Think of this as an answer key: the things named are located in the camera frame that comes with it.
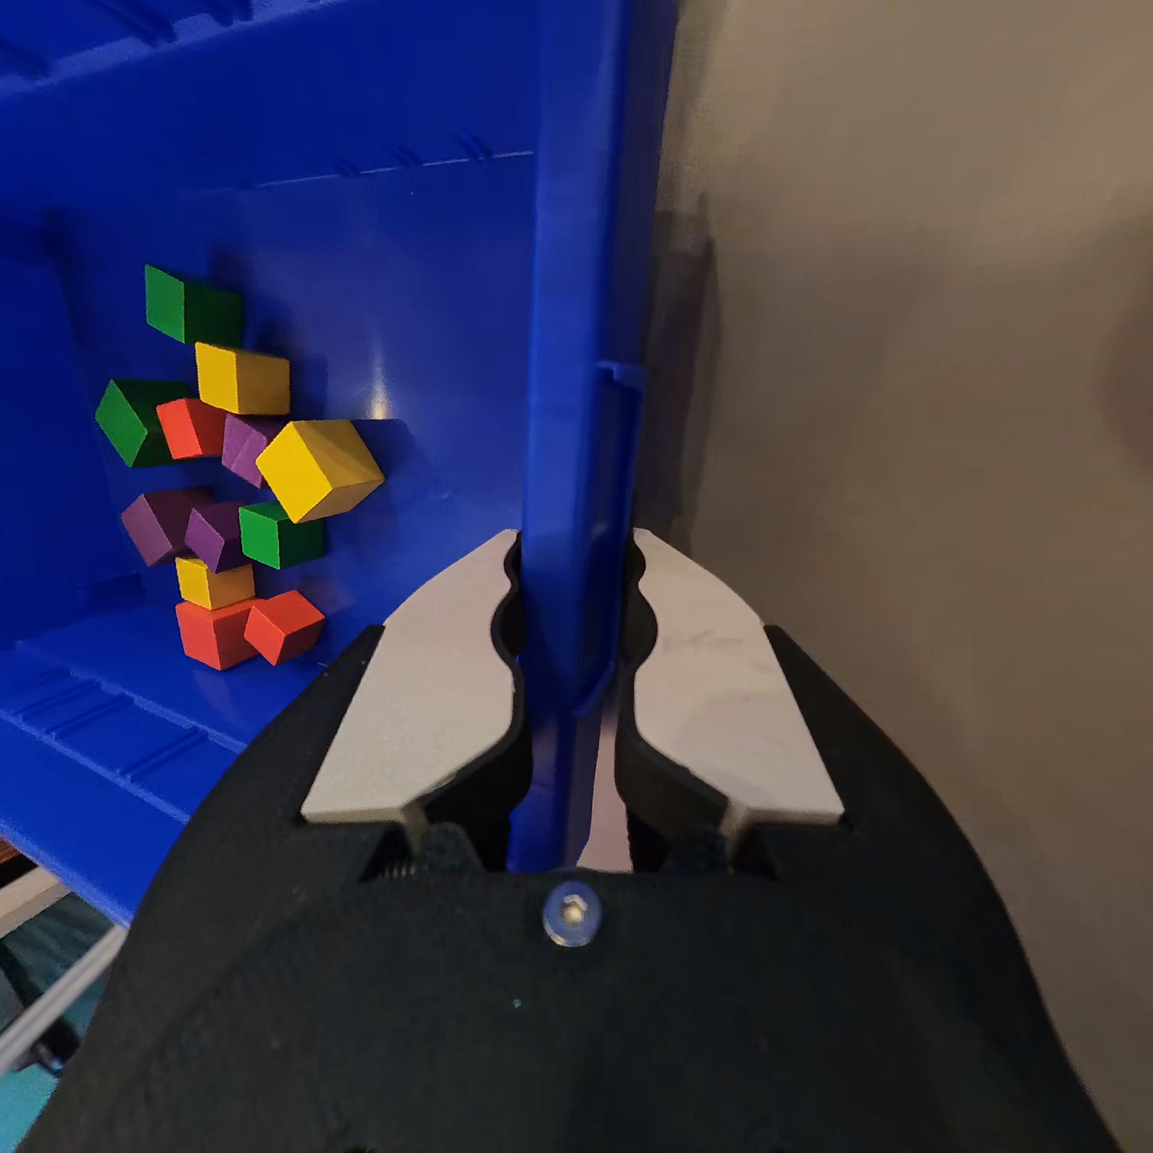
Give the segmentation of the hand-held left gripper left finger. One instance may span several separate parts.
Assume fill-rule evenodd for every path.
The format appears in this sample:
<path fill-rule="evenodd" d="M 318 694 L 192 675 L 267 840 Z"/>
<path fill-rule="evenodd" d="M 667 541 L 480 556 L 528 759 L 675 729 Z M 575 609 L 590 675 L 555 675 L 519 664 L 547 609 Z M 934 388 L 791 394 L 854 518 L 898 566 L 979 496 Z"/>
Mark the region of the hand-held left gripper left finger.
<path fill-rule="evenodd" d="M 436 823 L 505 840 L 527 800 L 521 532 L 419 584 L 381 627 L 304 800 L 305 823 Z"/>

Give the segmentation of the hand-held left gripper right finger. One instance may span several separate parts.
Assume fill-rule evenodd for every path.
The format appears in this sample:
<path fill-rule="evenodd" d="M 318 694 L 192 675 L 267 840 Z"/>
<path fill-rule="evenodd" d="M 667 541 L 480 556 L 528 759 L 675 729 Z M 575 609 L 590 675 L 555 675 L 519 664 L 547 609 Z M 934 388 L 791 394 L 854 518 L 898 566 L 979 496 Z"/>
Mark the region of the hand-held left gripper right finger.
<path fill-rule="evenodd" d="M 617 793 L 667 845 L 714 831 L 837 827 L 843 800 L 766 618 L 651 529 L 630 529 L 620 618 Z"/>

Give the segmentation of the pile of colored cubes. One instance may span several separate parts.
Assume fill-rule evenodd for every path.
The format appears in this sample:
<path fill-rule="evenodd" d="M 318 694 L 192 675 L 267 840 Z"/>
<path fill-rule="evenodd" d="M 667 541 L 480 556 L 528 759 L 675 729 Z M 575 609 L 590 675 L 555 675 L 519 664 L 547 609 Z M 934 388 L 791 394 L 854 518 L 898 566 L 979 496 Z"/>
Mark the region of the pile of colored cubes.
<path fill-rule="evenodd" d="M 156 262 L 147 262 L 143 284 L 147 321 L 156 332 L 188 350 L 195 342 L 253 350 L 247 307 L 234 290 Z M 326 633 L 326 611 L 304 589 L 258 592 L 263 569 L 304 569 L 331 549 L 331 518 L 294 524 L 255 465 L 255 456 L 290 418 L 300 418 L 294 406 L 290 414 L 230 414 L 203 405 L 195 381 L 137 375 L 110 375 L 94 406 L 100 431 L 126 465 L 215 461 L 224 477 L 247 484 L 242 496 L 209 484 L 147 490 L 122 508 L 122 529 L 143 566 L 177 569 L 182 650 L 209 669 L 234 669 L 253 660 L 287 666 Z"/>

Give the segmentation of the blue plastic bin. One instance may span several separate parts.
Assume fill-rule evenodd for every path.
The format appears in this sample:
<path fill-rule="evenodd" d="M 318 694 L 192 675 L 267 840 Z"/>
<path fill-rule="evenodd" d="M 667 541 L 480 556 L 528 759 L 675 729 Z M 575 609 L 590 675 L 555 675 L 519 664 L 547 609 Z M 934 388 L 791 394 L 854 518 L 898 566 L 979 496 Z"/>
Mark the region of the blue plastic bin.
<path fill-rule="evenodd" d="M 5 840 L 130 922 L 239 749 L 439 569 L 521 529 L 535 786 L 575 861 L 617 669 L 675 2 L 5 2 Z M 294 418 L 386 484 L 271 571 L 314 654 L 209 669 L 122 508 L 247 484 L 126 465 L 110 381 L 192 388 L 147 265 L 242 296 Z"/>

